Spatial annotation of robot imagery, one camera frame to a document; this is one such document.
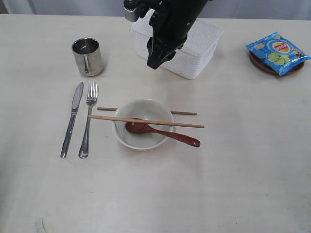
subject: knife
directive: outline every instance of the knife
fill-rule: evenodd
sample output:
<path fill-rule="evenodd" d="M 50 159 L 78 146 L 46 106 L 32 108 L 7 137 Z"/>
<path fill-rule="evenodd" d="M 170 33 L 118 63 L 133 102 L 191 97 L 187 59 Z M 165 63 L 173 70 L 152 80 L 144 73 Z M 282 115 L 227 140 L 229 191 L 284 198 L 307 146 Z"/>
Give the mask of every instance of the knife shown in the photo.
<path fill-rule="evenodd" d="M 77 89 L 76 89 L 74 96 L 73 96 L 70 121 L 69 121 L 69 125 L 68 125 L 67 131 L 66 131 L 66 136 L 65 136 L 64 143 L 63 143 L 62 152 L 60 154 L 60 157 L 62 159 L 65 159 L 66 155 L 67 155 L 67 151 L 68 151 L 68 147 L 69 147 L 69 143 L 70 143 L 70 139 L 71 139 L 71 135 L 72 135 L 74 121 L 76 120 L 76 115 L 78 113 L 78 108 L 80 105 L 83 87 L 84 87 L 84 84 L 83 84 L 83 82 L 81 82 L 77 86 Z"/>

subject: wooden chopstick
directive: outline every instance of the wooden chopstick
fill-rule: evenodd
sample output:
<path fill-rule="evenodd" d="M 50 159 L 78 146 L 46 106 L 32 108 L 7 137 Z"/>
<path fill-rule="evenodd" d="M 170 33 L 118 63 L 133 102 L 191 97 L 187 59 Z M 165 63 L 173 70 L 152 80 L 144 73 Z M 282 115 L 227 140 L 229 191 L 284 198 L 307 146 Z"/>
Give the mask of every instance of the wooden chopstick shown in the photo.
<path fill-rule="evenodd" d="M 99 111 L 116 111 L 117 108 L 102 108 L 102 107 L 98 107 L 97 110 L 99 110 Z M 171 111 L 171 113 L 174 114 L 174 115 L 190 115 L 190 116 L 198 115 L 197 113 L 180 112 L 180 111 Z"/>
<path fill-rule="evenodd" d="M 138 120 L 138 119 L 132 119 L 132 118 L 121 118 L 121 117 L 112 117 L 112 116 L 95 116 L 95 115 L 88 115 L 88 117 L 91 119 L 98 119 L 98 120 L 111 120 L 111 121 L 133 122 L 133 123 L 143 123 L 143 124 L 151 124 L 151 125 L 180 126 L 180 127 L 190 127 L 190 128 L 204 128 L 204 125 L 191 125 L 191 124 L 166 122 L 166 121 Z"/>

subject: fork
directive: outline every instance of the fork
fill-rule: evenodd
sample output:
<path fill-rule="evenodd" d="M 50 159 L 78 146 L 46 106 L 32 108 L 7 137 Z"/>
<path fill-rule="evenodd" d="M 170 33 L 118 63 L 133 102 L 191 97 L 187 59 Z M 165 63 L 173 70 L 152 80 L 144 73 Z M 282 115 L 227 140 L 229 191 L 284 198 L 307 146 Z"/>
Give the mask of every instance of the fork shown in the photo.
<path fill-rule="evenodd" d="M 87 116 L 92 114 L 92 109 L 93 109 L 93 106 L 97 103 L 97 99 L 98 99 L 97 82 L 89 82 L 87 100 L 86 100 L 86 104 L 88 105 Z M 80 151 L 79 151 L 79 157 L 82 159 L 88 157 L 89 125 L 90 125 L 90 118 L 87 117 L 86 129 L 84 131 L 84 136 L 83 136 L 82 144 L 81 144 Z"/>

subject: blue snack package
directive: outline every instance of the blue snack package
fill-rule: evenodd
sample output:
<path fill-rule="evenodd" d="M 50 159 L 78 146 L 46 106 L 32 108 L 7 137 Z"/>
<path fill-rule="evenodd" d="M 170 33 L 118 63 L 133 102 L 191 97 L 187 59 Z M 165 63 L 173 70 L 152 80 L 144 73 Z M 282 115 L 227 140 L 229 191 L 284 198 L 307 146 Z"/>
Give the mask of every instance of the blue snack package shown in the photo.
<path fill-rule="evenodd" d="M 296 65 L 311 59 L 310 56 L 278 32 L 246 47 L 280 76 L 286 74 Z"/>

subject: brown plate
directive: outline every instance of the brown plate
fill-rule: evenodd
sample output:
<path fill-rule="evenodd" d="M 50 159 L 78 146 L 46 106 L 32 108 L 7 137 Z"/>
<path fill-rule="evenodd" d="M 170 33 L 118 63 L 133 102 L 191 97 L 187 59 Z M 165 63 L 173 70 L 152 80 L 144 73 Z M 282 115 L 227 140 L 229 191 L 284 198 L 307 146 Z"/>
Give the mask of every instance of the brown plate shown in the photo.
<path fill-rule="evenodd" d="M 274 74 L 279 76 L 279 74 L 277 72 L 275 72 L 273 69 L 271 69 L 269 66 L 267 66 L 265 63 L 263 63 L 258 57 L 256 57 L 252 52 L 249 53 L 249 59 L 251 60 L 251 62 L 253 63 L 254 66 L 256 66 L 258 69 L 261 69 L 262 71 L 269 73 L 269 74 Z M 300 71 L 303 66 L 305 65 L 304 62 L 296 65 L 295 67 L 293 67 L 290 71 L 288 71 L 286 74 L 284 75 L 289 75 L 289 74 L 294 74 L 298 71 Z"/>

